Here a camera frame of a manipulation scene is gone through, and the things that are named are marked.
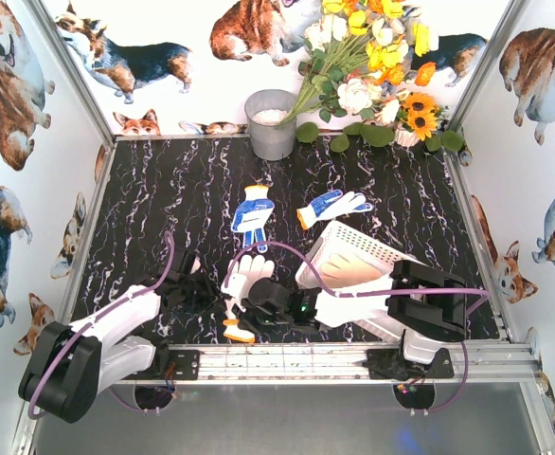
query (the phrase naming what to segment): flower bouquet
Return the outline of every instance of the flower bouquet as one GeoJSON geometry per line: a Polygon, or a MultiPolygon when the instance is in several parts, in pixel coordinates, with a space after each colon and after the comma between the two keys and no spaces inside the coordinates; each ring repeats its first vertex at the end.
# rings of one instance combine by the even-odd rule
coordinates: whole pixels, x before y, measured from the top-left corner
{"type": "MultiPolygon", "coordinates": [[[[322,0],[320,21],[304,35],[310,59],[299,64],[303,83],[284,122],[318,109],[325,122],[360,116],[363,122],[346,127],[332,141],[335,152],[348,148],[348,135],[361,135],[375,147],[394,139],[411,142],[410,135],[416,142],[433,136],[443,109],[426,95],[399,88],[403,82],[425,86],[436,72],[433,62],[410,69],[413,54],[423,56],[439,47],[439,37],[421,21],[420,9],[402,0],[322,0]],[[421,109],[415,108],[418,102],[423,102],[421,109]]],[[[312,142],[318,134],[317,125],[308,122],[296,137],[312,142]]]]}

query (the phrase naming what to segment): white wall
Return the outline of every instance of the white wall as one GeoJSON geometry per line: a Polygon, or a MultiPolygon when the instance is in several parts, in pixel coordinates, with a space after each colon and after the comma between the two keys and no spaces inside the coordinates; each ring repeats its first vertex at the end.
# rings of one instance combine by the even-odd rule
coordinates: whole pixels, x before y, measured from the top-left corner
{"type": "Polygon", "coordinates": [[[0,328],[0,455],[9,453],[22,400],[17,387],[29,360],[13,352],[15,344],[31,324],[28,293],[34,293],[56,313],[63,298],[67,278],[53,280],[50,267],[63,246],[65,225],[72,216],[76,195],[81,191],[90,203],[94,167],[101,137],[87,117],[58,62],[28,17],[19,0],[9,6],[23,27],[30,45],[48,80],[56,83],[53,95],[46,96],[44,112],[52,116],[48,130],[38,126],[33,138],[33,154],[19,172],[8,166],[0,155],[0,186],[14,192],[33,232],[27,239],[11,235],[7,299],[16,310],[10,324],[0,328]]]}
{"type": "MultiPolygon", "coordinates": [[[[318,0],[299,0],[298,4],[320,3],[318,0]]],[[[420,0],[423,20],[440,35],[475,33],[490,39],[509,0],[420,0]]],[[[71,51],[84,79],[94,94],[114,133],[121,128],[113,117],[119,112],[129,118],[142,118],[153,108],[164,135],[182,135],[179,121],[211,123],[229,121],[245,123],[243,105],[248,96],[265,88],[280,88],[298,92],[302,77],[298,63],[307,58],[303,48],[293,54],[288,66],[275,66],[268,55],[253,57],[249,62],[220,61],[210,50],[208,40],[214,23],[235,3],[234,0],[196,2],[165,2],[148,0],[145,8],[138,2],[123,0],[73,0],[80,18],[99,19],[107,25],[105,36],[121,46],[143,46],[163,42],[177,43],[192,49],[194,59],[193,83],[187,94],[180,94],[174,77],[154,82],[134,91],[134,103],[124,104],[114,96],[114,90],[96,82],[83,68],[81,59],[71,51]]],[[[66,0],[46,0],[50,12],[65,12],[66,0]]],[[[456,87],[446,88],[453,72],[446,69],[436,74],[427,87],[415,87],[434,95],[441,105],[454,111],[463,90],[471,79],[465,77],[456,87]]],[[[317,114],[301,116],[299,122],[312,119],[321,127],[325,123],[317,114]]],[[[330,128],[338,129],[352,123],[352,118],[333,118],[330,128]]]]}
{"type": "MultiPolygon", "coordinates": [[[[511,38],[537,27],[555,29],[554,1],[532,1],[511,38]]],[[[547,70],[541,74],[548,78],[550,67],[538,55],[534,64],[545,64],[547,70]]],[[[506,91],[496,64],[464,121],[474,154],[465,173],[486,212],[499,253],[504,254],[513,241],[520,242],[520,271],[538,286],[538,292],[506,304],[517,341],[524,340],[530,327],[538,332],[545,372],[555,392],[555,266],[537,264],[531,255],[540,250],[537,238],[545,238],[545,216],[555,198],[555,121],[546,127],[545,142],[539,145],[534,121],[525,116],[521,128],[513,123],[517,101],[514,93],[506,91]]],[[[550,106],[555,109],[555,99],[550,106]]]]}

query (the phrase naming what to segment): blue and white glove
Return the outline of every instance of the blue and white glove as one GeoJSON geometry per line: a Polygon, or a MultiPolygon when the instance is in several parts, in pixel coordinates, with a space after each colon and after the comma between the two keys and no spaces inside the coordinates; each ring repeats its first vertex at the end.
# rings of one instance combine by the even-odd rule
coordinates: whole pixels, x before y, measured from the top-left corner
{"type": "MultiPolygon", "coordinates": [[[[244,188],[246,199],[236,209],[236,216],[231,223],[231,230],[243,234],[242,246],[246,248],[255,242],[264,242],[264,226],[276,206],[267,199],[269,187],[252,185],[244,188]]],[[[267,245],[257,247],[259,253],[267,251],[267,245]]]]}
{"type": "Polygon", "coordinates": [[[340,190],[329,191],[316,197],[309,206],[298,209],[296,215],[303,229],[309,229],[317,221],[327,221],[348,213],[361,213],[374,209],[360,192],[350,191],[343,195],[340,190]]]}

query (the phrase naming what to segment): marble pattern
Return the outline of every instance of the marble pattern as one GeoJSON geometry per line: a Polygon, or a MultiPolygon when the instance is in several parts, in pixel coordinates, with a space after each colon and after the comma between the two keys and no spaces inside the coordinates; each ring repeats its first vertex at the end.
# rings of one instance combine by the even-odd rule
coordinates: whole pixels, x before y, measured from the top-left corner
{"type": "MultiPolygon", "coordinates": [[[[242,236],[230,229],[244,187],[268,185],[276,204],[265,227],[270,240],[307,252],[326,226],[304,231],[296,209],[329,190],[360,191],[375,206],[369,213],[339,221],[360,229],[420,261],[482,285],[469,237],[443,160],[420,149],[370,149],[352,141],[344,154],[330,153],[330,139],[298,145],[279,162],[253,156],[247,137],[122,141],[99,211],[81,280],[74,319],[85,317],[122,294],[168,250],[161,240],[170,229],[177,243],[195,248],[215,282],[222,280],[242,236]]],[[[277,277],[293,284],[299,260],[270,247],[277,277]]],[[[163,313],[144,326],[151,340],[172,343],[226,343],[223,314],[206,311],[163,313]]],[[[489,305],[470,318],[471,338],[496,338],[489,305]]],[[[275,329],[260,342],[371,341],[353,324],[309,336],[275,329]]]]}

